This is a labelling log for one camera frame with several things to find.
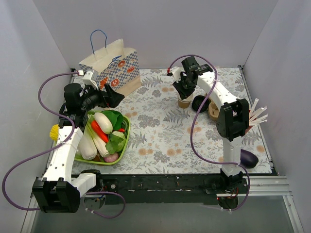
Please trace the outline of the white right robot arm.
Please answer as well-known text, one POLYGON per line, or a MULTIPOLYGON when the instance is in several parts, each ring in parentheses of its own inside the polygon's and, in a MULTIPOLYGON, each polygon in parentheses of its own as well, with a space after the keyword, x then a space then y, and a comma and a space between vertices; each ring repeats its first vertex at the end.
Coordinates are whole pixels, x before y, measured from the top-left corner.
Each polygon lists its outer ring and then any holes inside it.
POLYGON ((208 189, 220 189, 226 193, 233 192, 243 181, 246 169, 241 165, 242 138, 249 127, 249 103, 246 99, 239 99, 231 94, 218 80, 215 66, 207 61, 198 64, 195 54, 187 54, 182 59, 181 68, 169 66, 167 74, 173 76, 174 88, 181 99, 189 97, 198 86, 207 96, 202 101, 212 100, 219 116, 216 128, 223 141, 223 162, 218 181, 210 183, 208 189))

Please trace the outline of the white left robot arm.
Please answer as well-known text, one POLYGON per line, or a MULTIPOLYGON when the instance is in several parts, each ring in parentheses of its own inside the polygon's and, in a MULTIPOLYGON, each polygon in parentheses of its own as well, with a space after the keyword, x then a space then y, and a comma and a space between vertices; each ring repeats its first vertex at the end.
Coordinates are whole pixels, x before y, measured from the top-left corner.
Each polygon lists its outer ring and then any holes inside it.
POLYGON ((57 149, 41 180, 34 182, 32 192, 44 213, 75 213, 81 197, 87 192, 99 194, 103 190, 100 171, 83 171, 72 179, 71 172, 78 144, 86 127, 87 113, 93 108, 117 107, 124 95, 105 84, 101 91, 91 85, 84 88, 78 83, 64 87, 65 103, 60 109, 57 149))

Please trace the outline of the brown paper coffee cup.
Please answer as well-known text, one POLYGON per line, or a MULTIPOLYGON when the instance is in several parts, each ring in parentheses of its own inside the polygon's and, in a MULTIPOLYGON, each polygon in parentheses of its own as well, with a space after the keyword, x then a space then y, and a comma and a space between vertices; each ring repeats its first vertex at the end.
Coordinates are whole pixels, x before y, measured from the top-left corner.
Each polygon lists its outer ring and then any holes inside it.
POLYGON ((186 109, 189 107, 191 101, 193 100, 193 94, 191 94, 189 97, 185 99, 181 99, 181 96, 178 94, 177 100, 178 100, 178 106, 182 109, 186 109))

